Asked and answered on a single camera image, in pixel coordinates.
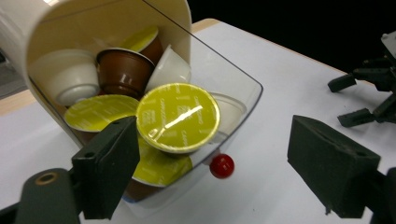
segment gray floor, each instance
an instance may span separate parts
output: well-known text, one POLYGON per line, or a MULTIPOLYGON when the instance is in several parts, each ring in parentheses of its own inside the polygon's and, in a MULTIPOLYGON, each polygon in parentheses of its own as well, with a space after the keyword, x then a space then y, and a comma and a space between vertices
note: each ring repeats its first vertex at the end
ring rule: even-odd
POLYGON ((26 90, 22 76, 7 63, 0 63, 0 100, 26 90))

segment red ball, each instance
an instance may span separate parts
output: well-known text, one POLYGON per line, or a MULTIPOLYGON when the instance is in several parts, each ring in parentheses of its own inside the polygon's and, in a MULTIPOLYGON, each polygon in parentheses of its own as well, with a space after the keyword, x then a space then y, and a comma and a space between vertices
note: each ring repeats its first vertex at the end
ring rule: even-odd
POLYGON ((210 163, 210 173, 218 179, 229 177, 234 170, 233 159, 227 154, 219 154, 210 163))

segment yellow coffee capsule lid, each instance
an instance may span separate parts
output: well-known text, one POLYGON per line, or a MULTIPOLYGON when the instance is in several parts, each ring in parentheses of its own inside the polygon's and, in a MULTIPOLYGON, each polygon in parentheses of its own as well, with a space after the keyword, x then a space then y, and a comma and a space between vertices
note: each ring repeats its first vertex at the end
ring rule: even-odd
POLYGON ((125 95, 99 95, 79 101, 64 113, 71 128, 97 133, 114 120, 134 116, 139 102, 125 95))
POLYGON ((192 169, 187 155, 170 156, 151 146, 138 136, 140 162, 134 170, 133 179, 143 184, 165 187, 192 169))
POLYGON ((189 153, 207 143, 219 128, 219 107, 204 89, 188 83, 149 91, 136 110, 136 127, 152 146, 189 153))
POLYGON ((151 25, 143 30, 126 38, 121 44, 120 48, 130 49, 136 52, 140 52, 149 45, 154 38, 158 35, 158 27, 151 25))

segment white table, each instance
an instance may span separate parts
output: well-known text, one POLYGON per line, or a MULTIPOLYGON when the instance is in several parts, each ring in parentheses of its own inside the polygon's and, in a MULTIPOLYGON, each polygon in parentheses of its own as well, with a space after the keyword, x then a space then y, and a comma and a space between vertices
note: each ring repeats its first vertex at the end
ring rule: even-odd
MULTIPOLYGON (((210 24, 195 35, 264 86, 257 107, 226 151, 235 161, 235 172, 219 180, 204 171, 176 200, 160 210, 153 208, 155 212, 148 215, 121 201, 110 221, 81 221, 369 223, 372 213, 368 209, 362 219, 325 215, 324 205, 287 162, 290 126, 293 115, 325 122, 379 154, 379 171, 384 174, 396 165, 396 125, 372 122, 344 128, 337 116, 364 107, 372 111, 390 93, 363 82, 331 93, 327 83, 344 72, 224 22, 210 24)), ((1 208, 19 200, 21 186, 29 176, 49 168, 71 167, 69 158, 78 148, 38 103, 1 116, 0 127, 1 208)))

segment transparent plastic panel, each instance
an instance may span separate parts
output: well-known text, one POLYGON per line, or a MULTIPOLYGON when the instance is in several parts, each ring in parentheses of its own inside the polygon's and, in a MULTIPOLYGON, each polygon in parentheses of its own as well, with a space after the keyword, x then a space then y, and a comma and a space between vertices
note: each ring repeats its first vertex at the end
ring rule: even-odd
MULTIPOLYGON (((262 95, 262 85, 259 82, 191 34, 189 25, 176 22, 191 22, 190 13, 186 12, 186 2, 179 3, 180 7, 166 7, 166 4, 158 4, 153 0, 64 1, 53 6, 53 10, 37 25, 28 47, 26 66, 31 80, 31 83, 28 83, 29 88, 70 137, 82 147, 88 144, 97 132, 76 129, 66 122, 65 114, 90 97, 76 101, 75 105, 60 105, 57 98, 50 95, 49 86, 54 84, 46 86, 42 84, 46 82, 38 83, 38 78, 34 76, 34 68, 37 61, 49 53, 63 49, 78 49, 89 52, 97 59, 99 52, 105 49, 122 49, 122 43, 131 35, 154 25, 158 27, 163 55, 171 47, 190 68, 190 74, 183 82, 202 88, 216 100, 220 114, 219 129, 197 150, 177 155, 163 153, 144 139, 140 139, 141 170, 138 174, 136 169, 130 185, 125 190, 123 199, 128 203, 144 204, 148 198, 163 190, 167 190, 166 201, 170 202, 188 185, 199 181, 194 175, 194 170, 209 170, 207 165, 210 159, 226 150, 227 145, 232 143, 233 136, 237 134, 237 130, 262 95)), ((94 66, 99 73, 97 60, 94 66)), ((164 70, 165 65, 160 60, 154 67, 164 70)), ((176 63, 171 63, 170 67, 171 72, 168 76, 178 71, 176 63)), ((50 72, 47 76, 47 80, 53 78, 50 72)), ((92 98, 111 94, 113 93, 100 89, 92 98)), ((103 108, 92 107, 89 112, 94 114, 96 110, 101 109, 103 108)), ((164 200, 158 194, 157 199, 164 200)))

